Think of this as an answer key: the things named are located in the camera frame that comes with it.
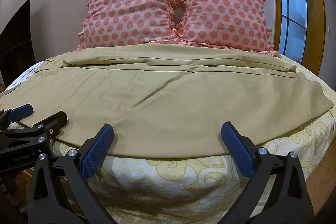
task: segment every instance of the wooden floor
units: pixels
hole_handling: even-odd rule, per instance
[[[323,159],[306,181],[308,193],[317,214],[336,186],[336,138]]]

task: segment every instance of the polka dot pillow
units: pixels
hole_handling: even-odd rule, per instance
[[[177,40],[177,0],[87,0],[89,11],[77,50]]]
[[[175,26],[180,44],[221,47],[278,56],[263,11],[266,0],[183,0],[185,12]]]

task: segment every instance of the blue gripper pad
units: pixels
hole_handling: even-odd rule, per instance
[[[11,110],[7,116],[7,120],[9,122],[17,122],[31,114],[33,114],[33,107],[31,104],[27,104]]]
[[[227,122],[222,125],[221,137],[241,174],[251,180],[255,173],[254,159]]]
[[[92,144],[81,161],[81,177],[84,181],[92,178],[113,142],[113,127],[105,124],[99,131],[99,137]]]

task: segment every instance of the bed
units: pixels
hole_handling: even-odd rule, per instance
[[[281,60],[296,65],[297,72],[304,73],[308,80],[320,83],[324,95],[336,104],[336,93],[320,78],[285,56]],[[25,71],[8,89],[24,83],[40,65],[38,63]],[[278,155],[295,151],[307,179],[334,138],[335,119],[336,107],[333,107],[262,146]],[[55,156],[78,148],[57,140],[51,144]],[[273,182],[274,176],[270,177],[253,214],[262,210]],[[230,155],[179,160],[107,155],[102,167],[88,183],[119,223],[217,223],[239,196],[247,179],[237,171]]]

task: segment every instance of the orange polka dot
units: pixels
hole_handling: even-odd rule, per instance
[[[211,29],[212,28],[212,23],[211,22],[207,22],[206,24],[205,24],[205,27],[207,28],[207,29]]]
[[[145,28],[145,29],[142,30],[142,33],[143,33],[144,35],[149,35],[150,32],[151,32],[151,31],[150,31],[148,28]]]
[[[207,11],[212,12],[213,11],[213,6],[212,5],[208,5],[206,9],[207,9]]]
[[[237,42],[239,41],[239,36],[234,35],[234,36],[232,37],[232,41],[235,42],[235,43],[237,43]]]
[[[134,37],[136,37],[138,34],[139,34],[139,31],[138,31],[138,30],[133,30],[133,31],[132,31],[132,35],[133,35]]]
[[[217,36],[218,36],[218,33],[217,33],[217,32],[211,32],[211,33],[210,33],[210,37],[211,37],[212,39],[215,39]]]
[[[143,17],[144,18],[150,18],[151,17],[151,13],[146,12],[146,13],[143,14]]]
[[[235,32],[235,30],[236,30],[234,25],[230,25],[228,29],[229,29],[229,32]]]
[[[198,33],[198,36],[199,36],[200,38],[204,38],[204,37],[206,36],[205,31],[200,31],[200,32]]]
[[[219,15],[218,14],[213,14],[211,16],[212,20],[218,20],[219,19]]]
[[[225,8],[223,6],[219,6],[217,9],[218,9],[218,12],[220,12],[220,13],[225,12]]]
[[[244,35],[244,34],[245,34],[245,29],[244,29],[244,28],[240,28],[240,29],[239,29],[239,33],[240,33],[241,35]]]
[[[155,28],[155,29],[154,29],[154,32],[155,32],[156,34],[160,34],[162,31],[161,31],[160,28]]]
[[[223,23],[218,23],[218,24],[217,24],[217,29],[218,29],[218,30],[222,31],[222,30],[224,30],[224,28],[225,28],[225,26],[224,26]]]
[[[128,33],[127,33],[127,32],[122,32],[122,33],[121,33],[121,37],[122,37],[122,38],[127,38],[127,36],[128,36]]]
[[[225,16],[223,17],[223,20],[224,20],[225,22],[230,22],[231,18],[230,18],[228,15],[225,15]]]
[[[195,29],[199,29],[201,26],[202,26],[202,25],[201,25],[201,23],[199,23],[199,22],[197,22],[197,23],[194,24],[194,28],[195,28]]]
[[[200,16],[201,20],[206,20],[208,18],[208,15],[207,14],[202,14]]]
[[[227,33],[223,33],[222,34],[222,39],[223,40],[228,40],[229,39],[229,35]]]

